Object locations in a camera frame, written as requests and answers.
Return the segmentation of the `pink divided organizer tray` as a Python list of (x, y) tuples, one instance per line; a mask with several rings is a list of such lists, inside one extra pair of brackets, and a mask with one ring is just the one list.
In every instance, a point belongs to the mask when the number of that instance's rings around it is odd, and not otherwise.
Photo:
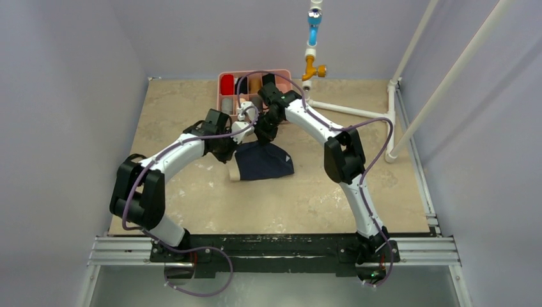
[(215, 109), (228, 114), (232, 120), (237, 119), (237, 108), (242, 101), (251, 101), (259, 111), (267, 111), (268, 107), (258, 92), (267, 83), (274, 83), (275, 87), (286, 93), (293, 89), (291, 73), (287, 69), (264, 70), (251, 73), (251, 71), (223, 72), (218, 76), (217, 101)]

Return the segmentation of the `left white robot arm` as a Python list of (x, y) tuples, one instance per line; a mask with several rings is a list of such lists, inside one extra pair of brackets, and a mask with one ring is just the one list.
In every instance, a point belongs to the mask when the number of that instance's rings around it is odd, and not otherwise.
[(166, 244), (166, 254), (181, 262), (190, 255), (190, 233), (166, 214), (166, 184), (191, 162), (212, 153), (228, 161), (238, 143), (230, 115), (210, 109), (167, 148), (139, 162), (128, 158), (116, 173), (109, 211), (125, 223)]

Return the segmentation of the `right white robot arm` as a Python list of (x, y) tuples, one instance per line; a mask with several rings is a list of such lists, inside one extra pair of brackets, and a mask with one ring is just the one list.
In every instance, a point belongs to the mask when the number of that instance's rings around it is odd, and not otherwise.
[(331, 181), (343, 190), (352, 210), (357, 233), (357, 260), (363, 264), (384, 251), (389, 235), (378, 216), (366, 183), (366, 157), (356, 127), (342, 127), (313, 109), (294, 90), (281, 92), (273, 83), (258, 91), (267, 106), (256, 122), (255, 133), (261, 143), (277, 135), (279, 124), (289, 122), (309, 134), (323, 147), (323, 168)]

